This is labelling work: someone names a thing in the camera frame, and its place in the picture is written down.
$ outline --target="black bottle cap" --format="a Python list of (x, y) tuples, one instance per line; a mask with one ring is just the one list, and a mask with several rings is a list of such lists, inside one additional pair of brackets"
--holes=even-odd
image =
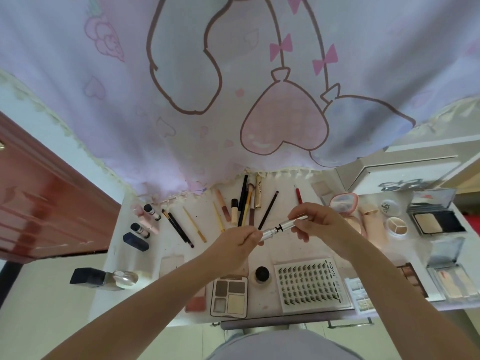
[(259, 266), (257, 270), (255, 270), (255, 278), (259, 282), (266, 282), (268, 278), (270, 278), (270, 272), (265, 266)]
[(138, 231), (138, 230), (140, 230), (140, 225), (138, 223), (134, 222), (130, 225), (130, 229), (132, 229), (132, 231)]
[(70, 284), (84, 287), (100, 287), (104, 284), (106, 273), (94, 268), (76, 268), (70, 278)]
[(148, 245), (148, 242), (142, 240), (131, 232), (127, 232), (125, 235), (123, 235), (123, 241), (130, 246), (133, 246), (134, 248), (140, 250), (141, 252), (146, 252), (150, 247), (150, 245)]

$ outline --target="door handle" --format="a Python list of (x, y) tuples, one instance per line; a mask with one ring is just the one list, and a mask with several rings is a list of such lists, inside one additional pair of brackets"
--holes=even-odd
[(346, 328), (346, 327), (362, 327), (362, 326), (373, 326), (375, 323), (372, 322), (372, 319), (370, 317), (367, 317), (368, 322), (363, 322), (363, 323), (353, 323), (353, 324), (339, 324), (337, 326), (332, 326), (331, 321), (328, 322), (327, 328)]

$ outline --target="white desk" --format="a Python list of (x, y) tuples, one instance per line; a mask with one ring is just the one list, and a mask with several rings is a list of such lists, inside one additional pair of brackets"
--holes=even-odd
[[(297, 205), (294, 186), (300, 189), (304, 202), (320, 204), (321, 202), (315, 195), (310, 184), (321, 180), (326, 180), (334, 191), (338, 193), (343, 191), (331, 172), (269, 174), (267, 178), (263, 179), (262, 206), (255, 212), (255, 226), (260, 224), (261, 218), (276, 190), (279, 190), (279, 195), (263, 227), (264, 229), (273, 227), (273, 225), (284, 221), (290, 210)], [(232, 198), (239, 198), (242, 181), (243, 176), (231, 184), (218, 186), (227, 205), (229, 205)], [(397, 200), (402, 205), (406, 205), (410, 200), (410, 195), (410, 192), (377, 193), (360, 197), (359, 204), (369, 202), (378, 205), (383, 199), (389, 198)], [(217, 218), (213, 212), (212, 202), (215, 203), (219, 212), (221, 212), (221, 210), (212, 192), (207, 191), (202, 196), (188, 195), (186, 198), (179, 198), (171, 203), (168, 211), (172, 212), (175, 216), (190, 240), (195, 244), (195, 248), (192, 249), (188, 244), (184, 243), (171, 224), (163, 217), (159, 222), (160, 233), (158, 235), (152, 235), (147, 239), (150, 248), (145, 252), (141, 252), (125, 244), (122, 239), (123, 234), (130, 231), (130, 224), (135, 222), (136, 219), (130, 209), (130, 205), (134, 202), (136, 202), (136, 198), (128, 195), (123, 201), (103, 268), (105, 271), (112, 272), (117, 269), (142, 270), (151, 273), (152, 280), (155, 280), (159, 277), (160, 262), (163, 257), (184, 255), (185, 261), (191, 260), (201, 254), (220, 234)], [(201, 241), (196, 230), (185, 216), (182, 206), (184, 206), (193, 217), (201, 232), (207, 238), (207, 243)], [(471, 276), (475, 285), (480, 289), (480, 260), (478, 260), (480, 255), (480, 240), (458, 210), (456, 208), (454, 208), (454, 210), (456, 210), (462, 225), (467, 229), (466, 233), (455, 234), (456, 237), (464, 236), (466, 238), (459, 262), (465, 266), (466, 271)], [(429, 240), (421, 238), (418, 235), (415, 226), (406, 213), (402, 213), (399, 217), (407, 222), (408, 234), (403, 240), (390, 238), (390, 244), (386, 246), (383, 251), (396, 265), (402, 265), (405, 262), (412, 263), (418, 278), (429, 296), (428, 300), (432, 302), (440, 301), (442, 297), (440, 296), (439, 290), (425, 269), (426, 257), (430, 250)], [(223, 216), (222, 219), (225, 228), (231, 227), (231, 224), (227, 223)], [(334, 257), (342, 278), (356, 277), (350, 263), (339, 258), (339, 256), (334, 254), (321, 240), (313, 239), (310, 240), (309, 243), (303, 243), (291, 232), (277, 234), (272, 239), (267, 240), (263, 247), (255, 248), (249, 257), (249, 272), (250, 274), (253, 273), (258, 266), (266, 266), (269, 268), (271, 274), (274, 275), (273, 266), (276, 264), (328, 256)], [(269, 326), (272, 324), (316, 322), (329, 319), (358, 317), (352, 309), (283, 316), (276, 281), (272, 280), (267, 286), (260, 287), (255, 285), (250, 278), (251, 276), (249, 276), (247, 319), (230, 320), (225, 317), (210, 316), (210, 302), (213, 288), (213, 283), (210, 283), (207, 286), (207, 310), (202, 313), (185, 313), (182, 310), (177, 317), (171, 321), (170, 326), (222, 321), (222, 327), (225, 328), (256, 327)], [(117, 292), (97, 290), (89, 320), (92, 321), (133, 293), (135, 293), (133, 290)], [(470, 306), (474, 305), (478, 306), (480, 304), (470, 303)]]

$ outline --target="red wooden door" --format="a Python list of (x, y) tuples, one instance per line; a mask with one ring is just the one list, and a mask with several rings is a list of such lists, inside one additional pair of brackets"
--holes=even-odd
[(109, 247), (117, 202), (2, 112), (0, 143), (0, 259), (27, 263)]

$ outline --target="hand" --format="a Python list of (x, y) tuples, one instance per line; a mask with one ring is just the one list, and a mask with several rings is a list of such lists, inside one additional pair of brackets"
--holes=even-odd
[(253, 226), (229, 228), (201, 256), (220, 278), (240, 268), (261, 238)]
[(309, 241), (310, 236), (320, 238), (335, 253), (351, 261), (359, 244), (368, 240), (359, 234), (337, 212), (327, 206), (316, 203), (303, 203), (295, 207), (288, 218), (308, 215), (308, 220), (296, 220), (292, 232), (296, 232), (300, 240)]

